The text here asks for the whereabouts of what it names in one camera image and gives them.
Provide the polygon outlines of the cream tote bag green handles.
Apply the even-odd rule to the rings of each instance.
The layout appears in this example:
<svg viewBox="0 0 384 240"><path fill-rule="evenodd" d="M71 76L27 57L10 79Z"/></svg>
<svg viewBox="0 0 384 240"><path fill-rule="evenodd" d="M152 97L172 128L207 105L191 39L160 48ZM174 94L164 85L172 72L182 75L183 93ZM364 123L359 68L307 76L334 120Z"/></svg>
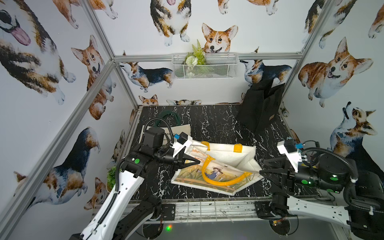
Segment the cream tote bag green handles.
<svg viewBox="0 0 384 240"><path fill-rule="evenodd" d="M148 126L145 128L145 124L150 119L154 119L154 118L160 118L160 119L162 119L162 121L152 120L152 121L150 121ZM164 110L164 111L160 112L158 115L156 115L155 117L149 118L149 119L144 121L144 124L143 124L141 132L140 132L141 134L140 134L140 138L139 138L139 143L141 143L141 141L142 141L145 130L148 130L149 128L152 128L152 127L158 127L158 128L161 128L165 131L162 146L166 145L168 143L166 136L168 136L168 138L171 139L171 133L169 132L168 127L167 127L165 122L167 122L167 124L170 126L170 128L173 132L173 135L179 135L182 132L184 132L187 135L191 136L191 133L192 133L191 132L191 129L192 129L191 125L190 124L183 124L180 114L173 112L173 111Z"/></svg>

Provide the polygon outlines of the cream tote bag yellow handles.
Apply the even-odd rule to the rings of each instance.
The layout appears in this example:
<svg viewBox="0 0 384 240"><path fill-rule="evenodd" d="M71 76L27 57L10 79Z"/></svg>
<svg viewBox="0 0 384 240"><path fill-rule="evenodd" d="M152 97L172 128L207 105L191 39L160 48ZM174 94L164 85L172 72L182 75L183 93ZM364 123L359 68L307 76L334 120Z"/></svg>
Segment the cream tote bag yellow handles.
<svg viewBox="0 0 384 240"><path fill-rule="evenodd" d="M256 147L193 141L185 154L200 162L177 170L172 184L234 196L264 178Z"/></svg>

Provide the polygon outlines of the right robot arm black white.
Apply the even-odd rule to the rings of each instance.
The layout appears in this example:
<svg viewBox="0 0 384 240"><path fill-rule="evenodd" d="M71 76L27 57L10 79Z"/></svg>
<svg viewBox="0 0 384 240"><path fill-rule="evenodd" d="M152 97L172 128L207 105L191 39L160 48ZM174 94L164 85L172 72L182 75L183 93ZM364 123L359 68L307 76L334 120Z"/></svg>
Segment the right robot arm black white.
<svg viewBox="0 0 384 240"><path fill-rule="evenodd" d="M258 215L268 219L306 216L338 224L363 240L384 238L384 189L378 175L359 171L354 160L346 159L330 150L308 148L297 151L303 160L314 153L318 166L309 162L296 169L287 155L265 161L267 169L260 175L272 180L278 177L281 192L274 193L268 207L260 207ZM343 206L324 205L293 196L295 185L328 193L342 194Z"/></svg>

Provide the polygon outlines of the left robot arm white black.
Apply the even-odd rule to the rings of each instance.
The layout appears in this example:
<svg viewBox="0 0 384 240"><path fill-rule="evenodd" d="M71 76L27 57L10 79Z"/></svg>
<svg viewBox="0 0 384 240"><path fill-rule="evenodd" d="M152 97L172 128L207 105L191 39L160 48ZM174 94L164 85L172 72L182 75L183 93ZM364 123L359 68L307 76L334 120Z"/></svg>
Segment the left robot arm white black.
<svg viewBox="0 0 384 240"><path fill-rule="evenodd" d="M152 127L144 132L141 142L116 167L115 185L104 204L85 229L73 234L72 240L126 240L149 220L161 220L162 201L146 195L140 204L123 216L131 198L158 163L169 164L174 170L197 165L199 160L187 155L193 138L186 133L167 135L161 128Z"/></svg>

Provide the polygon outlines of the black canvas tote bag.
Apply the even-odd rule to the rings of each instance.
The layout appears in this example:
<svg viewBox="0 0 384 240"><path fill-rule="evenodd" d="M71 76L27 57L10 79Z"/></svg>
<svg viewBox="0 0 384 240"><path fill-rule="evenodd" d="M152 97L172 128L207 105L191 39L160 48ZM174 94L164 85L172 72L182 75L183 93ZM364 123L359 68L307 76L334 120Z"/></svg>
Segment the black canvas tote bag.
<svg viewBox="0 0 384 240"><path fill-rule="evenodd" d="M276 120L285 84L273 86L273 80L262 80L247 91L236 120L257 134Z"/></svg>

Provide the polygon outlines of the potted green plant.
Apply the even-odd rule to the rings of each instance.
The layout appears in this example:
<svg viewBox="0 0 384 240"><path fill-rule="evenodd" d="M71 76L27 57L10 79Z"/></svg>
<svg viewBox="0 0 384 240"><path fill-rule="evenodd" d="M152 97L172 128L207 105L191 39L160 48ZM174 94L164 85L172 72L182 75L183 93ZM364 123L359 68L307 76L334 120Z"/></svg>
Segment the potted green plant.
<svg viewBox="0 0 384 240"><path fill-rule="evenodd" d="M107 173L107 190L111 192L116 184L116 167L112 167Z"/></svg>

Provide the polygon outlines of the artificial fern and white flower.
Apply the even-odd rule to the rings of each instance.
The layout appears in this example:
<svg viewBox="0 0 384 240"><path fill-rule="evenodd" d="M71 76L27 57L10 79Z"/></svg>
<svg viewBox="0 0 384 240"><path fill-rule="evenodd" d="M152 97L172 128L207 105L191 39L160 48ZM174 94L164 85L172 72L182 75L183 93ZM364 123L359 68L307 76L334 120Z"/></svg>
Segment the artificial fern and white flower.
<svg viewBox="0 0 384 240"><path fill-rule="evenodd" d="M197 41L196 45L192 45L192 49L193 52L187 54L183 63L186 65L186 77L188 78L202 76L208 72L205 52L200 42Z"/></svg>

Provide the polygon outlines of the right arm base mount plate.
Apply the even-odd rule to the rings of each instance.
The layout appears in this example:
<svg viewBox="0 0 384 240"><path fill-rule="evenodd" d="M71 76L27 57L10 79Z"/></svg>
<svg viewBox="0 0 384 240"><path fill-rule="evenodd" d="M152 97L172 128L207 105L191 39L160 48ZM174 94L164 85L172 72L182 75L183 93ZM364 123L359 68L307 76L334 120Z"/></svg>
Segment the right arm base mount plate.
<svg viewBox="0 0 384 240"><path fill-rule="evenodd" d="M283 220L296 217L288 212L289 207L272 201L255 202L256 214L263 220Z"/></svg>

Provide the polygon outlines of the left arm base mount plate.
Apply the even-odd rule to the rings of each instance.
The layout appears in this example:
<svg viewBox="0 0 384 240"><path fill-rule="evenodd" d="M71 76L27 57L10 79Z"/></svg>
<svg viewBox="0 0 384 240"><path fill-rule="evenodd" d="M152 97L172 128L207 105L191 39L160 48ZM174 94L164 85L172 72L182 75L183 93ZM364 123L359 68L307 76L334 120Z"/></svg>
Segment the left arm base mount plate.
<svg viewBox="0 0 384 240"><path fill-rule="evenodd" d="M175 204L161 204L159 214L157 215L156 220L160 221L174 221L176 215L176 205Z"/></svg>

